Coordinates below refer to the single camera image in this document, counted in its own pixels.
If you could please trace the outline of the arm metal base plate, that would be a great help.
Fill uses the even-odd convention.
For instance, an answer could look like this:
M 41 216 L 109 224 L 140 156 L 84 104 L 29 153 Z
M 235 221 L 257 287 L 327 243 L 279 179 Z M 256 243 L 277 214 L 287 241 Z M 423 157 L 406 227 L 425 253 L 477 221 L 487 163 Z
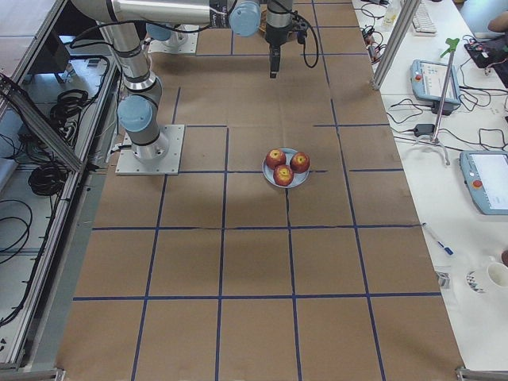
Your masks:
M 158 139 L 149 145 L 134 144 L 125 134 L 119 150 L 117 175 L 178 175 L 185 125 L 160 125 Z
M 165 53 L 171 55 L 194 55 L 197 50 L 197 33 L 173 33 L 168 40 L 152 40 L 149 53 Z

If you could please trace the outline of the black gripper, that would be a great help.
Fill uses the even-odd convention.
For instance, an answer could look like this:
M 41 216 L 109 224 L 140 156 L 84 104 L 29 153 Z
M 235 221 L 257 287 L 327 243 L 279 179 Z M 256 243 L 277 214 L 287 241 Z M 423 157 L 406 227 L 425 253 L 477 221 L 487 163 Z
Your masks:
M 269 45 L 269 75 L 271 78 L 276 78 L 279 73 L 281 58 L 281 46 L 277 44 Z

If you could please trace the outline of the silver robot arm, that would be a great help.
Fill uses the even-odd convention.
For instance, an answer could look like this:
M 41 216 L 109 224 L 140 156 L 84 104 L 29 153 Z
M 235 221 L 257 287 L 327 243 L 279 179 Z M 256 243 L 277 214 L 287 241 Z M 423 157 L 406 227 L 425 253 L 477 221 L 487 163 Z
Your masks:
M 117 117 L 131 140 L 138 160 L 159 159 L 167 154 L 169 140 L 156 122 L 162 85 L 141 47 L 135 24 L 145 22 L 167 31 L 162 40 L 177 33 L 177 25 L 231 29 L 250 37 L 261 19 L 258 1 L 73 1 L 78 11 L 104 28 L 106 42 L 123 69 L 129 95 L 117 109 Z
M 156 1 L 141 9 L 150 21 L 231 29 L 240 37 L 255 34 L 261 22 L 260 1 Z M 269 76 L 279 73 L 281 47 L 293 28 L 291 1 L 267 1 L 264 39 L 269 45 Z

